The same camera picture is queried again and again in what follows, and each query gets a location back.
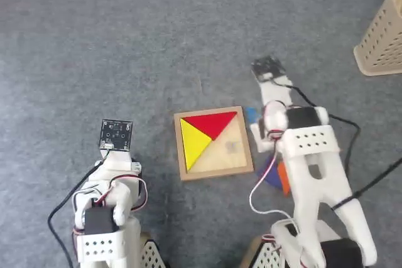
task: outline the gray carpet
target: gray carpet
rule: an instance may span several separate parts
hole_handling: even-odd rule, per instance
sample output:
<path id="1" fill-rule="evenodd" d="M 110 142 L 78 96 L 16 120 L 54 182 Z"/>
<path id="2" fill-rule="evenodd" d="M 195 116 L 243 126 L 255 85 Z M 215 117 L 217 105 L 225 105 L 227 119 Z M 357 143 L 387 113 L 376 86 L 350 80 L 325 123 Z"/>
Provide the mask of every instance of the gray carpet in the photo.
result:
<path id="1" fill-rule="evenodd" d="M 249 65 L 268 53 L 316 103 L 361 125 L 350 182 L 367 183 L 402 142 L 402 76 L 365 77 L 352 54 L 382 1 L 0 0 L 1 266 L 66 267 L 46 218 L 99 159 L 111 118 L 134 121 L 150 193 L 138 216 L 171 266 L 236 267 L 280 217 L 249 209 L 254 174 L 182 183 L 173 114 L 259 107 Z M 334 128 L 345 149 L 353 129 Z M 249 138 L 260 168 L 266 154 Z M 399 169 L 361 198 L 377 267 L 402 261 L 401 181 Z M 256 203 L 293 208 L 268 185 Z M 321 216 L 344 232 L 328 208 Z M 72 253 L 70 204 L 55 226 Z"/>

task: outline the beige basket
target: beige basket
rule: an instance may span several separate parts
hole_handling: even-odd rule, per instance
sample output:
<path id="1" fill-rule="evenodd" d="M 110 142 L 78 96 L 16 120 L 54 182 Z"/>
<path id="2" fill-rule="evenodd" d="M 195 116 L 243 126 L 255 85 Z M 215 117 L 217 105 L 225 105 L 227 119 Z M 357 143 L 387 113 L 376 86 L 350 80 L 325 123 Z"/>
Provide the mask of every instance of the beige basket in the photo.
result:
<path id="1" fill-rule="evenodd" d="M 384 1 L 353 52 L 360 71 L 365 75 L 402 72 L 402 17 L 393 0 Z"/>

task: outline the black cable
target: black cable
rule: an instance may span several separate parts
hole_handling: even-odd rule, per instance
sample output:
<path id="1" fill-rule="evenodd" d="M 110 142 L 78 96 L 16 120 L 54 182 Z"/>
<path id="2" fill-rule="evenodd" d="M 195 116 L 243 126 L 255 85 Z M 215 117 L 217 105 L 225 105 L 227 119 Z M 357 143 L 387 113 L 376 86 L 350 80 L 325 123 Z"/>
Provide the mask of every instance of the black cable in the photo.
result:
<path id="1" fill-rule="evenodd" d="M 376 185 L 381 180 L 383 180 L 385 177 L 387 177 L 387 175 L 390 174 L 391 172 L 393 172 L 401 163 L 402 163 L 402 158 L 399 158 L 393 164 L 390 164 L 388 169 L 383 171 L 381 174 L 379 174 L 377 177 L 375 177 L 371 182 L 369 182 L 369 184 L 367 184 L 366 186 L 363 186 L 363 188 L 361 188 L 358 191 L 354 192 L 351 196 L 343 199 L 341 202 L 339 202 L 338 204 L 334 205 L 331 209 L 336 210 L 336 209 L 340 208 L 342 205 L 345 205 L 349 201 L 353 200 L 354 198 L 359 198 L 366 191 L 370 190 L 374 185 Z"/>
<path id="2" fill-rule="evenodd" d="M 285 85 L 285 84 L 279 84 L 277 82 L 275 82 L 274 79 L 271 80 L 275 85 L 277 86 L 282 86 L 282 87 L 286 87 L 289 89 L 293 89 L 296 90 L 296 92 L 302 97 L 302 99 L 310 106 L 312 107 L 317 107 L 316 104 L 314 104 L 303 92 L 300 88 L 296 87 L 296 86 L 292 86 L 292 85 Z M 345 169 L 345 174 L 346 177 L 349 177 L 349 171 L 350 171 L 350 167 L 349 167 L 349 163 L 350 163 L 350 157 L 352 156 L 352 149 L 354 147 L 354 144 L 357 140 L 357 137 L 359 136 L 360 132 L 361 132 L 361 128 L 358 124 L 356 124 L 355 122 L 350 121 L 349 119 L 344 119 L 342 117 L 333 115 L 331 113 L 328 113 L 328 116 L 332 119 L 336 119 L 337 121 L 340 122 L 344 122 L 345 124 L 351 125 L 353 127 L 356 128 L 356 132 L 354 133 L 352 139 L 350 140 L 349 143 L 349 147 L 347 148 L 346 151 L 346 155 L 345 155 L 345 161 L 344 161 L 344 169 Z"/>
<path id="3" fill-rule="evenodd" d="M 68 253 L 68 250 L 66 248 L 66 246 L 64 245 L 63 241 L 61 240 L 61 238 L 58 236 L 58 234 L 56 233 L 56 230 L 53 228 L 52 225 L 52 218 L 53 216 L 67 203 L 67 201 L 71 198 L 71 196 L 74 194 L 74 192 L 82 185 L 82 183 L 84 183 L 84 181 L 93 173 L 95 172 L 102 164 L 103 162 L 106 160 L 107 156 L 109 155 L 110 150 L 107 151 L 105 157 L 97 164 L 95 165 L 92 169 L 90 169 L 88 171 L 88 173 L 86 173 L 84 175 L 84 177 L 68 192 L 67 196 L 63 199 L 62 202 L 60 202 L 53 210 L 52 212 L 49 214 L 48 217 L 48 226 L 49 229 L 51 231 L 51 233 L 53 234 L 53 236 L 55 237 L 56 241 L 58 242 L 58 244 L 60 245 L 60 247 L 62 248 L 65 257 L 67 259 L 68 262 L 68 266 L 70 268 L 74 268 L 73 266 L 73 262 L 71 260 L 71 256 Z"/>

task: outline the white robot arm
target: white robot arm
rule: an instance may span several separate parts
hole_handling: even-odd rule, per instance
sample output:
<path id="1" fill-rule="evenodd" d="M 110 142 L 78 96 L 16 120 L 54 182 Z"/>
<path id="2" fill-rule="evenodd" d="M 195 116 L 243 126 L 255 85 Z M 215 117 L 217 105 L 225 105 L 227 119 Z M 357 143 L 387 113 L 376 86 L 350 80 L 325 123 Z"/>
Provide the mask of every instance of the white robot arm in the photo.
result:
<path id="1" fill-rule="evenodd" d="M 102 121 L 103 165 L 73 195 L 74 234 L 81 268 L 140 268 L 139 220 L 130 213 L 145 205 L 148 191 L 141 165 L 131 159 L 132 123 Z M 139 200 L 142 183 L 144 201 Z"/>
<path id="2" fill-rule="evenodd" d="M 321 203 L 334 206 L 350 197 L 352 191 L 327 111 L 322 107 L 292 106 L 290 89 L 280 86 L 289 84 L 278 82 L 288 81 L 284 72 L 275 72 L 278 65 L 280 62 L 271 57 L 254 62 L 253 71 L 261 87 L 265 108 L 262 120 L 251 125 L 251 130 L 260 152 L 274 149 L 275 153 L 281 154 L 295 202 L 294 218 L 278 221 L 271 229 L 284 255 L 280 267 L 336 267 L 334 261 L 342 257 L 334 250 L 352 250 L 353 247 L 361 254 L 359 266 L 353 267 L 374 265 L 376 247 L 357 199 L 335 210 L 350 240 L 340 239 L 324 221 L 317 219 Z M 276 102 L 277 106 L 268 107 L 271 102 Z M 311 167 L 318 168 L 319 177 L 312 175 Z"/>

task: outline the tangram puzzle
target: tangram puzzle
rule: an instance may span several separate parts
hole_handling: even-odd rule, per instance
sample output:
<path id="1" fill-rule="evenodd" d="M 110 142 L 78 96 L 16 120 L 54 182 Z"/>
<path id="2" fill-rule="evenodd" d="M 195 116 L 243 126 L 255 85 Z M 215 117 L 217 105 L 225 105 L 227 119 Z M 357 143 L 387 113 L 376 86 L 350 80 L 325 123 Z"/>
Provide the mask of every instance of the tangram puzzle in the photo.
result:
<path id="1" fill-rule="evenodd" d="M 241 107 L 175 114 L 182 180 L 253 171 Z"/>

